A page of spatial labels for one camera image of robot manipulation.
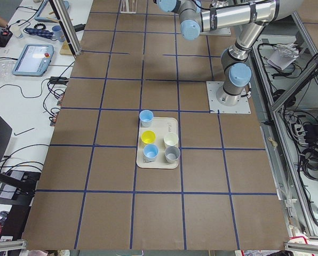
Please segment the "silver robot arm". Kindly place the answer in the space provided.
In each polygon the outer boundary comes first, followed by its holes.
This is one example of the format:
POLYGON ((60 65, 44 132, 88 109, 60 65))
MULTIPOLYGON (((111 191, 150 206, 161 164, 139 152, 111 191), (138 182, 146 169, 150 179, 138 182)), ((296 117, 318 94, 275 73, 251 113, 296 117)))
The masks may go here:
POLYGON ((176 13, 179 15, 181 33, 187 40, 196 39, 201 32, 242 26, 235 43, 221 56, 226 77, 223 86, 216 93, 221 104, 234 106, 239 102, 242 90, 249 84, 252 75, 245 62, 264 28, 272 21, 291 15, 301 4, 302 1, 247 1, 202 10, 195 1, 177 3, 176 13))
POLYGON ((197 13, 201 11, 200 1, 156 0, 153 2, 166 13, 180 13, 184 9, 191 9, 197 13))

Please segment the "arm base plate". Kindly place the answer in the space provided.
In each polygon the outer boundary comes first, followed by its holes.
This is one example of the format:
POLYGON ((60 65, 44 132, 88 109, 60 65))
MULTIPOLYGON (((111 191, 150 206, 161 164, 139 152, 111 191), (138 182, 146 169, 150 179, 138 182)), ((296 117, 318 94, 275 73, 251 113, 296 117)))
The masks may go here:
POLYGON ((215 114, 251 114, 249 98, 245 87, 239 95, 228 95, 224 91, 223 81, 207 81, 210 113, 215 114))
POLYGON ((231 36, 230 27, 220 28, 212 31, 201 32, 200 35, 203 36, 231 36))

